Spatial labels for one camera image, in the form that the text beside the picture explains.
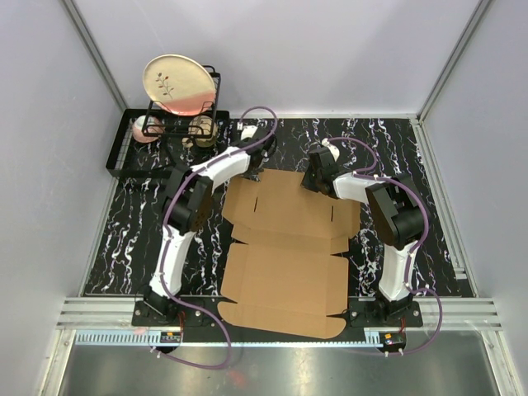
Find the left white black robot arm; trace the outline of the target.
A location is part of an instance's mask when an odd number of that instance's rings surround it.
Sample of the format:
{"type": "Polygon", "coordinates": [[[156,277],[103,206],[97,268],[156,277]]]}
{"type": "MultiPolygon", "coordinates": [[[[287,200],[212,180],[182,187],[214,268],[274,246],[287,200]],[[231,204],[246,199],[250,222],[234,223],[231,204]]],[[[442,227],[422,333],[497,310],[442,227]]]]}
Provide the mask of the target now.
{"type": "Polygon", "coordinates": [[[255,172],[271,155],[273,144],[273,138],[245,138],[205,162],[173,169],[161,204],[162,246],[144,292],[149,317],[159,326],[167,327],[177,320],[174,298],[182,287],[186,256],[192,239],[210,216],[215,189],[233,177],[255,172]]]}

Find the brown cardboard box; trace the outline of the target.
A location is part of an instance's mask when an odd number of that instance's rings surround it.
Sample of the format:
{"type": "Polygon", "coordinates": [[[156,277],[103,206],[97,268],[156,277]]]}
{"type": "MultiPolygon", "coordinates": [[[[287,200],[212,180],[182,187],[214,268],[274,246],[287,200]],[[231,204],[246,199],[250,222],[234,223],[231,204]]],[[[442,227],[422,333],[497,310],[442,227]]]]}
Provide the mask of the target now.
{"type": "Polygon", "coordinates": [[[361,205],[301,186],[303,175],[266,169],[230,180],[223,217],[233,225],[218,305],[227,323],[330,339],[345,328],[349,261],[361,205]]]}

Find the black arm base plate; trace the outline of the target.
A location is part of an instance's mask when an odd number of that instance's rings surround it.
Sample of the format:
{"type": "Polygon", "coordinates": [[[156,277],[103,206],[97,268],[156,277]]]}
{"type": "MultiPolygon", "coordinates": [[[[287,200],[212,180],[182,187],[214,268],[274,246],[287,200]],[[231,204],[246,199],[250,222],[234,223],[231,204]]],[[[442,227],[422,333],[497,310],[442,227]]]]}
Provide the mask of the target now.
{"type": "MultiPolygon", "coordinates": [[[[150,307],[143,299],[138,299],[134,302],[132,324],[136,327],[180,325],[184,329],[214,325],[211,315],[203,312],[205,309],[218,319],[224,319],[218,310],[219,304],[228,303],[224,298],[184,296],[182,299],[186,302],[184,305],[169,301],[161,312],[150,307]]],[[[346,329],[397,328],[402,331],[420,328],[424,324],[419,304],[411,297],[396,303],[385,303],[380,298],[351,297],[344,310],[328,314],[326,318],[342,319],[346,329]]]]}

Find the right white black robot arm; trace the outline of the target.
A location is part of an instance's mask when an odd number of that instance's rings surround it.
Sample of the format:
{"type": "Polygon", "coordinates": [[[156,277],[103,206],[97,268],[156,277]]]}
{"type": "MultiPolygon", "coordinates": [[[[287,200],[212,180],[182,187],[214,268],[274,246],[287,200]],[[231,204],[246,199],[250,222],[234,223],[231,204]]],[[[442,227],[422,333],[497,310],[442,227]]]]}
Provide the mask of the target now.
{"type": "Polygon", "coordinates": [[[392,327],[403,319],[413,301],[411,275],[416,251],[429,231],[429,214],[412,178],[344,172],[333,146],[309,152],[301,186],[337,200],[353,200],[370,208],[375,232],[384,245],[382,276],[367,312],[379,324],[392,327]]]}

